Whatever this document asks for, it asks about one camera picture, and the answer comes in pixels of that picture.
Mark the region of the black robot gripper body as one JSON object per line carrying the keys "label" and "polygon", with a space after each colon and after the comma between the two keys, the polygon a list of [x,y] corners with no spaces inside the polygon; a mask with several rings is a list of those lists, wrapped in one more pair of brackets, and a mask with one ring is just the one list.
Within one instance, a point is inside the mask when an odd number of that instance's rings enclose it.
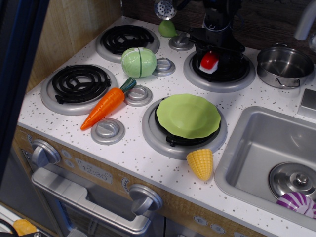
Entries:
{"label": "black robot gripper body", "polygon": [[194,44],[196,42],[204,42],[209,45],[210,50],[231,50],[244,52],[245,47],[235,39],[233,31],[230,26],[219,30],[210,30],[208,28],[190,28],[188,31],[190,41]]}

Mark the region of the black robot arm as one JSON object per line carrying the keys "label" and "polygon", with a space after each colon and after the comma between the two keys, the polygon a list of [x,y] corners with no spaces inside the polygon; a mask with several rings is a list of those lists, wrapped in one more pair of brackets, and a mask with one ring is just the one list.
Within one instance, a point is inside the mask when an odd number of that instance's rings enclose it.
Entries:
{"label": "black robot arm", "polygon": [[240,0],[204,0],[202,27],[189,29],[198,56],[210,51],[217,53],[220,70],[235,69],[243,61],[245,47],[233,35],[234,17],[241,3]]}

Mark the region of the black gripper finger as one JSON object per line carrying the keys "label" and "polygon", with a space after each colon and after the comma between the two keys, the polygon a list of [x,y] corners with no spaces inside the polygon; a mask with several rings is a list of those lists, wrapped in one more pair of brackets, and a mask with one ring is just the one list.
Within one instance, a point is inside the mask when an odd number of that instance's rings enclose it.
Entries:
{"label": "black gripper finger", "polygon": [[243,53],[240,51],[223,50],[220,52],[219,70],[221,72],[241,72]]}
{"label": "black gripper finger", "polygon": [[195,46],[196,46],[197,58],[199,60],[202,59],[204,55],[210,51],[209,45],[204,42],[196,42]]}

